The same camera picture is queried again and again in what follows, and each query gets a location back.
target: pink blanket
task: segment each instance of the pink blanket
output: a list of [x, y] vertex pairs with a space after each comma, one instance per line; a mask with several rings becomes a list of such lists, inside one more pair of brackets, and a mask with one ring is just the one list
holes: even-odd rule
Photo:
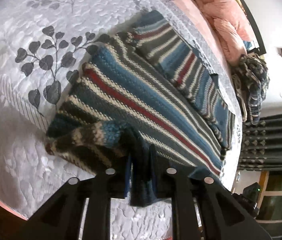
[[215, 29], [227, 61], [236, 66], [247, 54], [243, 41], [254, 39], [253, 29], [235, 0], [195, 0]]
[[215, 31], [211, 28], [205, 16], [200, 12], [196, 2], [193, 0], [174, 0], [174, 3], [185, 13], [191, 22], [193, 22], [195, 27], [208, 43], [223, 69], [226, 70], [228, 76], [231, 77], [231, 72], [223, 53], [219, 38]]

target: curtain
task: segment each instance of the curtain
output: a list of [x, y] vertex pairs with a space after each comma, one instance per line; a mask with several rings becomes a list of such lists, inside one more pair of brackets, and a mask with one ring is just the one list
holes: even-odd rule
[[243, 124], [238, 169], [282, 171], [282, 114]]

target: folded clothing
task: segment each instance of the folded clothing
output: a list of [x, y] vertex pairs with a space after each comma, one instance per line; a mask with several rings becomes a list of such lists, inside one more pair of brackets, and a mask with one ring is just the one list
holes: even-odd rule
[[233, 68], [235, 89], [237, 94], [246, 92], [245, 105], [248, 111], [248, 121], [257, 124], [260, 120], [261, 105], [265, 100], [266, 91], [269, 87], [269, 75], [266, 62], [258, 54], [250, 53], [242, 55], [238, 67]]
[[230, 149], [235, 115], [231, 113], [199, 52], [158, 12], [136, 22], [131, 43], [169, 80], [208, 123], [221, 146]]
[[172, 84], [126, 44], [127, 33], [102, 35], [104, 42], [84, 76], [51, 122], [48, 147], [89, 172], [114, 167], [121, 156], [134, 154], [142, 197], [153, 200], [147, 170], [149, 145], [174, 165], [200, 166], [220, 174], [221, 146], [212, 130]]

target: dark fabric pile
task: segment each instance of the dark fabric pile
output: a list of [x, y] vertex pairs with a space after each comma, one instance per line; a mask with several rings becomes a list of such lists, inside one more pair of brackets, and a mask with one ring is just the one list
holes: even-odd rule
[[243, 122], [257, 124], [270, 81], [266, 62], [255, 53], [242, 55], [239, 65], [233, 68], [232, 79]]
[[[156, 154], [169, 159], [172, 167], [197, 166], [201, 167], [197, 170], [218, 176], [223, 157], [214, 132], [217, 128], [221, 131], [224, 143], [229, 143], [232, 134], [234, 115], [216, 95], [218, 90], [199, 57], [179, 36], [170, 49], [164, 53], [157, 49], [155, 56], [170, 55], [176, 45], [186, 49], [188, 55], [174, 55], [174, 60], [168, 60], [168, 68], [164, 65], [163, 72], [143, 55], [137, 35], [152, 39], [153, 32], [163, 26], [176, 35], [167, 24], [157, 11], [152, 11], [135, 24], [132, 33], [101, 35], [98, 41], [103, 45], [89, 63], [82, 65], [83, 77], [73, 85], [47, 131], [52, 139], [47, 147], [50, 154], [91, 173], [116, 168], [120, 157], [131, 156], [132, 188], [138, 189], [137, 194], [132, 191], [131, 202], [140, 206], [154, 200], [148, 166], [150, 145], [155, 146]], [[162, 39], [156, 40], [157, 47], [169, 48], [164, 35], [158, 34]], [[182, 77], [188, 75], [192, 82], [176, 78], [181, 83], [173, 83], [174, 87], [165, 78], [172, 73], [164, 72], [168, 69], [175, 72], [174, 76], [179, 70]], [[179, 88], [190, 84], [194, 88], [187, 93], [196, 96], [187, 100]], [[215, 116], [216, 109], [224, 114]], [[206, 120], [217, 128], [211, 130]]]
[[282, 171], [282, 114], [243, 124], [239, 169]]

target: white quilted bedspread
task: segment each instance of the white quilted bedspread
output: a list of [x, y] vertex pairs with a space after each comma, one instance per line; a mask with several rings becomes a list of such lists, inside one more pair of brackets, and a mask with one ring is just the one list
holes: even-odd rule
[[[221, 181], [231, 189], [242, 136], [240, 108], [228, 76], [192, 22], [168, 0], [0, 0], [0, 200], [30, 217], [65, 181], [91, 175], [49, 156], [44, 132], [80, 65], [101, 33], [115, 33], [158, 10], [219, 74], [220, 90], [236, 114], [232, 150]], [[112, 239], [161, 239], [171, 206], [140, 209], [122, 200], [111, 205]]]

